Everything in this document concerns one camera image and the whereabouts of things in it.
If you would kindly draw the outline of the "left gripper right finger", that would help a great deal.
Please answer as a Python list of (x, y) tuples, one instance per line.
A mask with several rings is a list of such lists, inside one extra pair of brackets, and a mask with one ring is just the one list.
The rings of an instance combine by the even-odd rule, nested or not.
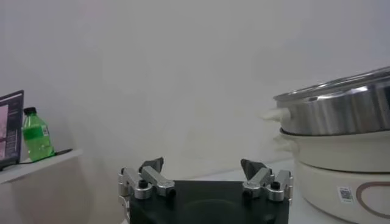
[(246, 200), (260, 198), (265, 194), (269, 201), (292, 201), (293, 176), (288, 170), (274, 173), (261, 162), (241, 159), (246, 181), (243, 182), (243, 197)]

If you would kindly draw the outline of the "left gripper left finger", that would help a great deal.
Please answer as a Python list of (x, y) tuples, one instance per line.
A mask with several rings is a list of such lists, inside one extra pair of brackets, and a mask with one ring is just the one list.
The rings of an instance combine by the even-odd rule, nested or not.
[(119, 195), (133, 195), (137, 200), (151, 198), (153, 193), (166, 198), (175, 197), (175, 182), (160, 173), (163, 164), (164, 159), (160, 157), (145, 161), (138, 169), (123, 167), (118, 174)]

